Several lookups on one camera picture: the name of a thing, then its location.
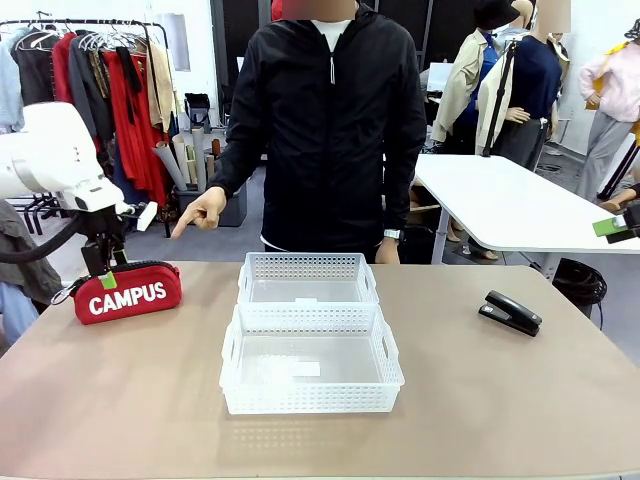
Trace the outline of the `person's left hand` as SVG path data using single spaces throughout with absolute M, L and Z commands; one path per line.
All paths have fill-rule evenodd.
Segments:
M 378 247 L 375 255 L 375 263 L 383 265 L 399 265 L 398 253 L 399 241 L 394 238 L 385 237 Z

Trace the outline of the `person's right hand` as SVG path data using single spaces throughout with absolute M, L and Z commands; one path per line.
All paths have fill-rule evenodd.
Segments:
M 171 232 L 171 239 L 179 238 L 190 224 L 201 230 L 216 229 L 226 203 L 227 196 L 221 187 L 207 189 L 185 209 Z

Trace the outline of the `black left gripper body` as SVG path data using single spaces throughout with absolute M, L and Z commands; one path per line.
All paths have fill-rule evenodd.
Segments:
M 102 250 L 124 248 L 124 222 L 114 206 L 95 212 L 82 212 L 81 234 L 87 238 L 86 246 L 96 245 Z

